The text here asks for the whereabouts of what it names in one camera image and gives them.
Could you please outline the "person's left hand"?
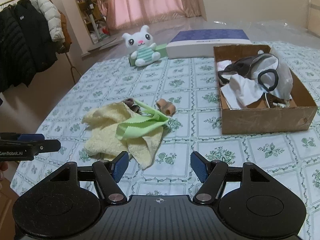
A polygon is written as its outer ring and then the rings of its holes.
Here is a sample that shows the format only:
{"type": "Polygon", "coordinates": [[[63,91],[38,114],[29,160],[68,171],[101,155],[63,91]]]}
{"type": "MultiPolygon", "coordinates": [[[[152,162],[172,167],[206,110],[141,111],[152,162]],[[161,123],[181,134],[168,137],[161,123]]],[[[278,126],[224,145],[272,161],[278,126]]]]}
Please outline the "person's left hand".
{"type": "Polygon", "coordinates": [[[8,169],[7,162],[0,162],[0,181],[4,179],[4,172],[8,169]]]}

